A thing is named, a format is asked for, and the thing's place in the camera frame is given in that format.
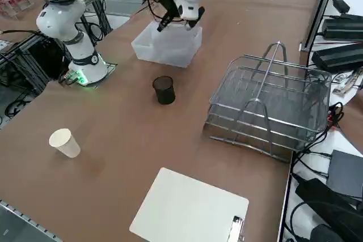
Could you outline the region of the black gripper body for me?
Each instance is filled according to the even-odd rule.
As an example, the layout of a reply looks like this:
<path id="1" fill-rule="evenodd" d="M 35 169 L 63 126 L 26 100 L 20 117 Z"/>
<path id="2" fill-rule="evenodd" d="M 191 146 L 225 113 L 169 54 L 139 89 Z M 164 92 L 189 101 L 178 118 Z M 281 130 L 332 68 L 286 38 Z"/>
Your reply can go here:
<path id="1" fill-rule="evenodd" d="M 159 0 L 159 3 L 166 10 L 165 16 L 169 16 L 171 18 L 179 18 L 179 11 L 174 2 L 174 0 Z"/>

